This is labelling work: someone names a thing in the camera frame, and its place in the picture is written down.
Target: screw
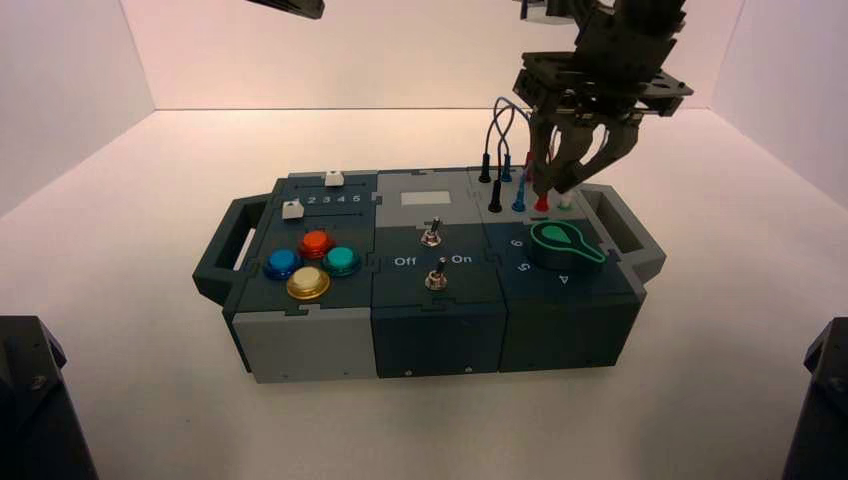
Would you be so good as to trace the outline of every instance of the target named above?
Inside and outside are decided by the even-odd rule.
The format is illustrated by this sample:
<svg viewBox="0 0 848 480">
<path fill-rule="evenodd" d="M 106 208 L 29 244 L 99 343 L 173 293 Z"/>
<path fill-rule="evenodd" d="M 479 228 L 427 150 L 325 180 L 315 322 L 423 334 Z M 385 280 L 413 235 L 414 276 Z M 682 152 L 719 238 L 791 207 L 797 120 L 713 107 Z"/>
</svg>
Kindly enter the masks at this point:
<svg viewBox="0 0 848 480">
<path fill-rule="evenodd" d="M 827 383 L 837 393 L 848 393 L 848 382 L 844 378 L 833 377 Z"/>
<path fill-rule="evenodd" d="M 47 377 L 44 375 L 36 375 L 32 377 L 32 383 L 30 384 L 29 389 L 36 392 L 44 388 L 45 385 L 47 385 Z"/>
</svg>

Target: red button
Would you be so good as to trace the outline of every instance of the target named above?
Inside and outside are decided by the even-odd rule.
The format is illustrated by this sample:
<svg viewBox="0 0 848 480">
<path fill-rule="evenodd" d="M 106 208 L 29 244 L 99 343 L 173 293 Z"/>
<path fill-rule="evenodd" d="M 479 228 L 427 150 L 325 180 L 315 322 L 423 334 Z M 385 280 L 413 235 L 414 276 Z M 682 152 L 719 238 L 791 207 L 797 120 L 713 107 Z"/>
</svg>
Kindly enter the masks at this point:
<svg viewBox="0 0 848 480">
<path fill-rule="evenodd" d="M 298 250 L 303 258 L 315 260 L 322 258 L 336 245 L 336 242 L 323 230 L 315 230 L 303 236 Z"/>
</svg>

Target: round push button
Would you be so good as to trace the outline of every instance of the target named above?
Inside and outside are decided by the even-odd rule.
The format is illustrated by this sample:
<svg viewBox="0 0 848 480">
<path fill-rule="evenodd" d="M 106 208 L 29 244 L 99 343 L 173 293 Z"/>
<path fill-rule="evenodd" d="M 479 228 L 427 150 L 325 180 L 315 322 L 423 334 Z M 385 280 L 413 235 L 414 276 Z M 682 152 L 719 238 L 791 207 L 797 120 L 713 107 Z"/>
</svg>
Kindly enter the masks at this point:
<svg viewBox="0 0 848 480">
<path fill-rule="evenodd" d="M 265 276 L 271 280 L 285 280 L 303 265 L 300 257 L 291 250 L 275 250 L 265 262 Z"/>
<path fill-rule="evenodd" d="M 318 298 L 330 288 L 330 277 L 327 272 L 315 267 L 303 267 L 286 282 L 286 290 L 292 298 L 312 300 Z"/>
<path fill-rule="evenodd" d="M 346 277 L 359 269 L 359 255 L 350 248 L 336 247 L 327 252 L 323 264 L 331 277 Z"/>
<path fill-rule="evenodd" d="M 530 257 L 533 262 L 551 270 L 583 270 L 597 268 L 606 256 L 583 237 L 575 225 L 561 221 L 544 221 L 530 227 Z"/>
<path fill-rule="evenodd" d="M 315 260 L 323 257 L 327 252 L 335 246 L 335 242 L 327 232 L 323 230 L 315 230 L 303 236 L 300 241 L 300 254 L 303 258 Z"/>
</svg>

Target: white floor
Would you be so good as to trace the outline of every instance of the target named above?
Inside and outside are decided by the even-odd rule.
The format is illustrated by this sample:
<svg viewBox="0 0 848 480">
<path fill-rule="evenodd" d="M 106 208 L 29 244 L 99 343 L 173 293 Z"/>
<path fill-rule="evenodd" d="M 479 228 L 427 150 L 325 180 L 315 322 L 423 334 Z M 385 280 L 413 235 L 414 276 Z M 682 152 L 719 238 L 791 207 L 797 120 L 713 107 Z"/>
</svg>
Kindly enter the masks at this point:
<svg viewBox="0 0 848 480">
<path fill-rule="evenodd" d="M 618 366 L 244 373 L 191 281 L 230 200 L 290 171 L 474 164 L 489 115 L 159 112 L 0 219 L 2 311 L 62 341 L 101 477 L 778 478 L 804 351 L 848 312 L 848 212 L 709 111 L 647 122 L 596 179 L 669 256 Z"/>
</svg>

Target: teal button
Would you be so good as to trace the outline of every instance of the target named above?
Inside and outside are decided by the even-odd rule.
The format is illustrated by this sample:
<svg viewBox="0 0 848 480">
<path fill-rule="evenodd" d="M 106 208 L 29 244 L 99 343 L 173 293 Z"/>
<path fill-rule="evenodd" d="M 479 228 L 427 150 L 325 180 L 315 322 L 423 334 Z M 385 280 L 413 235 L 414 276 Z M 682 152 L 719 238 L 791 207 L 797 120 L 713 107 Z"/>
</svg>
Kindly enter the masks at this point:
<svg viewBox="0 0 848 480">
<path fill-rule="evenodd" d="M 324 269 L 332 277 L 346 277 L 359 269 L 359 255 L 347 247 L 336 247 L 324 257 Z"/>
</svg>

